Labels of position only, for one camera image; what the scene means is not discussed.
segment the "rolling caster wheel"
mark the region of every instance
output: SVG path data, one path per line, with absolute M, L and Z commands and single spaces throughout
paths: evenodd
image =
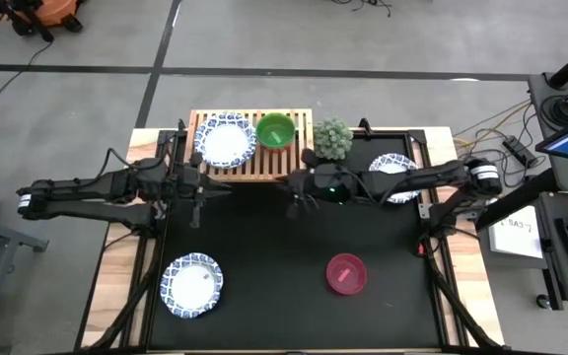
M 35 32 L 30 24 L 22 21 L 13 21 L 12 29 L 19 36 L 29 36 Z
M 83 24 L 76 19 L 73 15 L 67 15 L 61 20 L 61 24 L 67 31 L 72 32 L 74 34 L 79 33 L 83 30 Z
M 536 305 L 544 310 L 551 310 L 551 303 L 547 295 L 536 296 Z

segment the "orange vacuum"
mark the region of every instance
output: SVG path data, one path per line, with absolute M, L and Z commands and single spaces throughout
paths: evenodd
M 83 29 L 76 12 L 83 0 L 1 0 L 2 11 L 12 21 L 19 36 L 39 32 L 45 41 L 54 37 L 48 27 L 62 26 L 72 33 Z

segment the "green bowl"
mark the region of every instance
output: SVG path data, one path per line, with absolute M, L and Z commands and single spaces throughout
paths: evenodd
M 286 148 L 295 139 L 295 122 L 284 113 L 270 113 L 257 123 L 255 134 L 267 149 Z

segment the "patterned plate rim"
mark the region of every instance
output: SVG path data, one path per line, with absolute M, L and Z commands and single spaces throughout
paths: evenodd
M 209 124 L 212 120 L 215 120 L 214 125 Z M 240 122 L 245 122 L 247 126 L 242 126 L 241 124 L 239 124 Z M 222 162 L 215 162 L 205 157 L 204 145 L 205 138 L 207 138 L 207 135 L 209 134 L 209 131 L 207 131 L 208 128 L 214 129 L 218 126 L 226 124 L 235 124 L 240 127 L 245 132 L 245 134 L 248 134 L 248 148 L 243 152 L 243 156 L 241 158 L 237 158 L 237 162 L 236 160 L 234 160 L 229 164 L 221 165 L 220 163 Z M 205 161 L 205 163 L 207 163 L 207 165 L 219 169 L 232 169 L 246 163 L 255 153 L 256 142 L 257 137 L 255 134 L 255 127 L 253 127 L 251 121 L 245 118 L 241 113 L 223 112 L 219 113 L 218 115 L 209 117 L 203 123 L 201 123 L 194 132 L 194 150 L 203 154 L 203 160 Z
M 379 169 L 374 169 L 373 166 L 375 164 L 382 164 L 381 163 L 382 158 L 392 159 L 392 160 L 394 160 L 395 164 L 402 165 L 402 166 L 406 167 L 408 170 L 419 169 L 418 165 L 415 164 L 415 162 L 410 160 L 408 157 L 406 157 L 402 154 L 398 154 L 398 153 L 385 153 L 385 154 L 382 154 L 382 155 L 376 157 L 376 159 L 374 159 L 374 161 L 372 161 L 372 163 L 370 164 L 370 168 L 368 168 L 368 169 L 371 172 L 378 171 Z M 417 195 L 420 194 L 420 190 L 409 191 L 409 192 L 411 192 L 411 193 L 410 193 L 410 197 L 408 197 L 408 198 L 405 198 L 405 199 L 395 198 L 392 195 L 392 196 L 388 197 L 387 201 L 391 202 L 391 203 L 404 203 L 406 201 L 412 200 L 413 198 L 415 198 Z
M 196 309 L 184 309 L 183 307 L 175 304 L 172 292 L 173 276 L 177 275 L 183 267 L 194 264 L 206 265 L 212 271 L 214 277 L 216 277 L 214 284 L 214 293 L 206 304 Z M 216 306 L 218 300 L 220 299 L 222 287 L 223 272 L 218 263 L 207 254 L 204 254 L 202 252 L 191 252 L 187 255 L 175 259 L 175 261 L 171 262 L 170 265 L 166 267 L 166 270 L 164 270 L 164 274 L 162 275 L 160 284 L 160 296 L 164 304 L 166 304 L 166 307 L 168 307 L 173 315 L 183 319 L 193 319 Z

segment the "red bowl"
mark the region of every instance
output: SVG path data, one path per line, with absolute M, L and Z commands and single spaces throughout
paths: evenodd
M 367 269 L 360 258 L 341 253 L 332 258 L 325 271 L 327 283 L 341 295 L 359 293 L 367 282 Z

